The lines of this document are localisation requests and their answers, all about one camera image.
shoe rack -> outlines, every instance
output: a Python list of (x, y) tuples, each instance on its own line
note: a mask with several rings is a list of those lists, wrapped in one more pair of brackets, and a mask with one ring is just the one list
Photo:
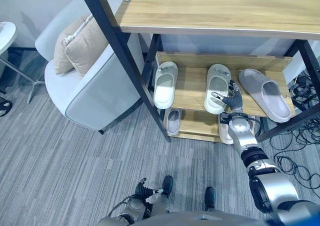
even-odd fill
[(257, 55), (216, 55), (178, 52), (157, 52), (159, 64), (167, 61), (178, 66), (178, 78), (172, 108), (181, 109), (182, 117), (177, 138), (221, 142), (219, 137), (218, 116), (208, 113), (204, 107), (207, 72), (213, 64), (223, 64), (231, 72), (231, 78), (239, 85), (243, 97), (243, 110), (251, 116), (267, 117), (260, 106), (245, 91), (238, 80), (238, 74), (244, 69), (256, 69), (275, 80), (280, 92), (295, 115), (294, 105), (282, 73), (292, 61), (292, 57)]

gray carpet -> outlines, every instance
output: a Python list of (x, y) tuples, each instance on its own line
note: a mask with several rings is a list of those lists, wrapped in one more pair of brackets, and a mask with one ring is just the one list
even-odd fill
[[(36, 52), (15, 58), (13, 63), (21, 61), (20, 68), (38, 76), (46, 64)], [(27, 105), (25, 82), (9, 69), (1, 81), (8, 86), (3, 97), (13, 103), (0, 117), (1, 226), (95, 225), (134, 192), (141, 178), (157, 188), (165, 175), (174, 179), (171, 212), (203, 210), (205, 188), (213, 186), (218, 210), (265, 218), (255, 208), (246, 169), (232, 146), (180, 138), (167, 143), (144, 105), (113, 122), (102, 136), (65, 119), (44, 86)], [(268, 142), (262, 147), (270, 157), (275, 153)], [(320, 172), (319, 155), (315, 145), (289, 154), (312, 173)], [(289, 178), (302, 199), (320, 203)]]

white slipper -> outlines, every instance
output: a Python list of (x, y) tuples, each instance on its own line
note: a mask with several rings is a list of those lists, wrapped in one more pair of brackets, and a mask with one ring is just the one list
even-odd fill
[[(219, 116), (218, 116), (218, 126), (219, 126), (220, 139), (226, 145), (233, 145), (234, 144), (234, 140), (232, 139), (232, 137), (228, 133), (229, 125), (226, 124), (226, 123), (220, 123), (220, 118), (221, 118), (221, 114), (219, 114)], [(250, 120), (249, 121), (249, 125), (250, 125), (251, 133), (253, 135), (255, 135), (255, 121)]]
[(291, 110), (276, 81), (252, 68), (242, 70), (238, 78), (244, 89), (271, 120), (283, 123), (291, 118)]
[(214, 64), (209, 68), (206, 76), (204, 108), (210, 114), (219, 115), (225, 110), (226, 105), (215, 99), (211, 93), (216, 92), (227, 97), (230, 80), (231, 73), (226, 66)]
[(161, 110), (172, 106), (175, 99), (178, 66), (174, 62), (162, 63), (155, 73), (154, 105)]
[(169, 136), (175, 136), (179, 133), (180, 130), (182, 110), (175, 108), (171, 108), (168, 110), (169, 112), (166, 119), (166, 131)]

beige cushion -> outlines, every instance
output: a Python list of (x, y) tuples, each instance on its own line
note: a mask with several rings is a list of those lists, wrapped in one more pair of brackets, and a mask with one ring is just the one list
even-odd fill
[(56, 75), (66, 73), (73, 69), (73, 65), (70, 63), (65, 54), (65, 38), (67, 38), (69, 35), (72, 35), (86, 20), (87, 16), (88, 15), (82, 16), (81, 18), (73, 21), (62, 31), (62, 33), (60, 33), (59, 37), (57, 38), (53, 54), (54, 71)]
[(107, 45), (107, 39), (93, 18), (66, 46), (65, 54), (78, 73), (84, 76)]

white side table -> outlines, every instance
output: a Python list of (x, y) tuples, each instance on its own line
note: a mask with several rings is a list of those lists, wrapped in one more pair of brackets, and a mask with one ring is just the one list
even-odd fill
[[(0, 22), (0, 55), (6, 51), (10, 45), (15, 41), (17, 37), (17, 28), (13, 22)], [(16, 71), (18, 74), (26, 78), (27, 80), (32, 82), (32, 89), (29, 93), (26, 103), (29, 104), (31, 101), (32, 96), (35, 92), (36, 85), (44, 85), (44, 81), (39, 81), (36, 79), (32, 79), (24, 72), (22, 72), (19, 68), (15, 67), (12, 63), (8, 62), (4, 58), (0, 56), (0, 62), (4, 63), (10, 69)]]

